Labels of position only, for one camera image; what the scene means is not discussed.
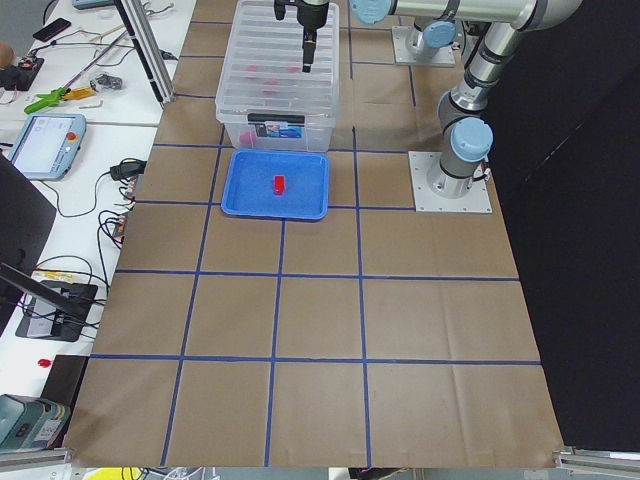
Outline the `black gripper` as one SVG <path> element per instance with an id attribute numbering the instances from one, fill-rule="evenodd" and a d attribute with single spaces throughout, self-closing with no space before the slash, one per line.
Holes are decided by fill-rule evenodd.
<path id="1" fill-rule="evenodd" d="M 277 20 L 284 19 L 288 6 L 297 9 L 297 21 L 304 27 L 303 29 L 303 60 L 302 72 L 310 73 L 314 63 L 317 32 L 307 28 L 322 28 L 325 26 L 328 11 L 328 0 L 275 0 L 274 14 Z"/>

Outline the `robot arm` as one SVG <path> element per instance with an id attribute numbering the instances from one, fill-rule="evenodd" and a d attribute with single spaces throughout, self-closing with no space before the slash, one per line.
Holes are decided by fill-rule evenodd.
<path id="1" fill-rule="evenodd" d="M 438 103 L 444 148 L 426 174 L 437 195 L 456 199 L 478 180 L 474 175 L 492 147 L 493 132 L 480 119 L 490 90 L 525 33 L 554 27 L 568 19 L 579 1 L 351 1 L 358 20 L 374 25 L 391 15 L 423 17 L 435 22 L 488 22 L 488 30 L 469 57 L 461 82 Z"/>
<path id="2" fill-rule="evenodd" d="M 454 43 L 457 26 L 452 19 L 416 17 L 405 39 L 413 63 L 427 65 L 444 60 L 444 53 Z"/>

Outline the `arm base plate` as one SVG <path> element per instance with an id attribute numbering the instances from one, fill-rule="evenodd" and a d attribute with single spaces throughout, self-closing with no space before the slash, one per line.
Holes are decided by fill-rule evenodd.
<path id="1" fill-rule="evenodd" d="M 452 44 L 456 27 L 450 22 L 435 22 L 418 30 L 415 26 L 394 26 L 392 40 L 395 63 L 430 67 L 453 67 L 456 63 Z"/>
<path id="2" fill-rule="evenodd" d="M 409 151 L 409 170 L 418 213 L 491 214 L 492 206 L 482 165 L 471 177 L 457 179 L 440 165 L 440 152 Z"/>

